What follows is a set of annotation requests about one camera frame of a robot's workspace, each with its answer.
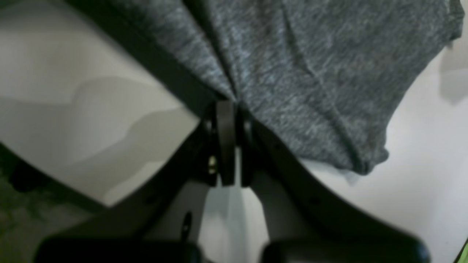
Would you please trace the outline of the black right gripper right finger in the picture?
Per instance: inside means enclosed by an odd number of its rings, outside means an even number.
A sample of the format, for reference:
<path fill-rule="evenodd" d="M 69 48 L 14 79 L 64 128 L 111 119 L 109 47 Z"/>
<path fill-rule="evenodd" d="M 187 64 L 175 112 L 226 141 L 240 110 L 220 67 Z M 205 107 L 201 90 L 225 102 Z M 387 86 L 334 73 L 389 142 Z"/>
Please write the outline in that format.
<path fill-rule="evenodd" d="M 244 107 L 237 110 L 241 185 L 259 198 L 269 235 L 262 263 L 429 263 L 414 235 L 333 193 Z"/>

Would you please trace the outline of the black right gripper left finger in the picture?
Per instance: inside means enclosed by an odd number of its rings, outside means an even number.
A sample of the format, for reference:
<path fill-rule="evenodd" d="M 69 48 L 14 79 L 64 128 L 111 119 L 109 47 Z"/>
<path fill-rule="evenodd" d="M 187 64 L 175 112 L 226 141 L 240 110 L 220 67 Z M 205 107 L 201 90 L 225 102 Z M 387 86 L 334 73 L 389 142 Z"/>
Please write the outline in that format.
<path fill-rule="evenodd" d="M 235 106 L 210 106 L 170 160 L 125 200 L 43 241 L 35 263 L 204 263 L 209 190 L 235 183 Z"/>

